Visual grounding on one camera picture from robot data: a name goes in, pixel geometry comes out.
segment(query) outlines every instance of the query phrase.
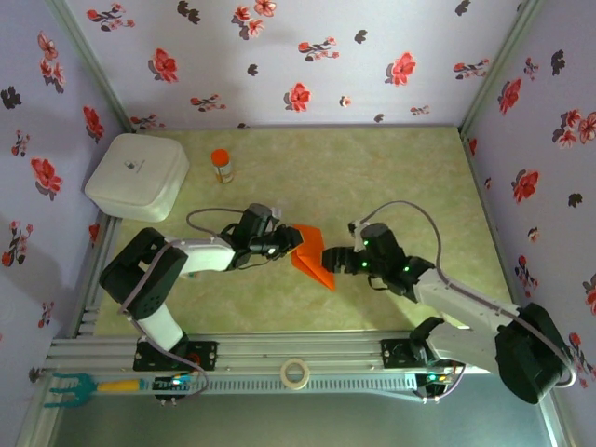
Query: orange cloth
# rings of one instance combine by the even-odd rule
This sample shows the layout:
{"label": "orange cloth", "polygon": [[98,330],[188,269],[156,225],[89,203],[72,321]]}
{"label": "orange cloth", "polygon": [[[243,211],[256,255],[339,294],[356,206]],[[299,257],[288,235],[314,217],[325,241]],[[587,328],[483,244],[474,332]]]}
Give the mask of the orange cloth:
{"label": "orange cloth", "polygon": [[314,226],[292,225],[302,235],[303,243],[291,252],[291,264],[298,270],[305,272],[311,278],[320,282],[330,290],[335,290],[333,273],[328,272],[321,265],[321,258],[325,246],[323,235]]}

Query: metal bracket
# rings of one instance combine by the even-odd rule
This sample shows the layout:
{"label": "metal bracket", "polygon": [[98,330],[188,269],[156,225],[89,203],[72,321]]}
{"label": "metal bracket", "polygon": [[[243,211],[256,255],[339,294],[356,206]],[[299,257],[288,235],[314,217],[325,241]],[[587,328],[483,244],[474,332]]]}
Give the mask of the metal bracket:
{"label": "metal bracket", "polygon": [[430,359],[426,347],[409,338],[381,340],[381,358],[386,370],[451,366],[449,360]]}
{"label": "metal bracket", "polygon": [[[213,371],[217,361],[216,342],[189,341],[186,345],[186,359],[193,361],[205,371]],[[175,362],[155,350],[147,342],[139,342],[132,364],[133,371],[172,371],[185,372],[190,368],[183,363]]]}

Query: white box lid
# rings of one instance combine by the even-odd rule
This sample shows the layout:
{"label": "white box lid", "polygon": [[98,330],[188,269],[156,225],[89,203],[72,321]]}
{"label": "white box lid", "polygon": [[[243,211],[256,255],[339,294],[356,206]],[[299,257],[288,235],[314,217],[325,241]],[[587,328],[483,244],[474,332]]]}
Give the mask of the white box lid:
{"label": "white box lid", "polygon": [[185,154],[170,138],[124,133],[110,144],[85,186],[87,196],[146,207],[159,199]]}

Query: purple wall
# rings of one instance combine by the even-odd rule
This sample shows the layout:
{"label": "purple wall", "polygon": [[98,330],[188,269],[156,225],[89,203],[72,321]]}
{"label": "purple wall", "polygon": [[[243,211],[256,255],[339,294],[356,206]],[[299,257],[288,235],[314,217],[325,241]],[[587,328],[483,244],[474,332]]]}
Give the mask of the purple wall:
{"label": "purple wall", "polygon": [[28,371],[43,364],[72,317],[98,218],[83,186],[121,128],[43,1],[5,0],[0,40],[0,444],[7,447],[34,393]]}
{"label": "purple wall", "polygon": [[594,22],[592,0],[546,2],[468,133],[517,293],[547,308],[574,352],[578,382],[561,401],[586,446],[596,442]]}
{"label": "purple wall", "polygon": [[458,125],[521,2],[64,3],[136,129],[213,129]]}

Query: roll of tape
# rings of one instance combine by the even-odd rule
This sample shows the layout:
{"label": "roll of tape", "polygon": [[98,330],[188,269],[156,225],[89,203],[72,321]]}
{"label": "roll of tape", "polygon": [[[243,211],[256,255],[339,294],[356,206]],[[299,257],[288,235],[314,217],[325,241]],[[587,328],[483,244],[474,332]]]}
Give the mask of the roll of tape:
{"label": "roll of tape", "polygon": [[[288,377],[288,369],[294,365],[300,367],[302,370],[302,378],[297,382],[293,382],[290,377]],[[305,361],[301,359],[289,359],[283,365],[281,365],[281,371],[279,375],[281,376],[281,383],[283,385],[287,386],[289,389],[297,391],[304,388],[308,383],[308,379],[310,378],[310,370],[308,369],[308,365]]]}

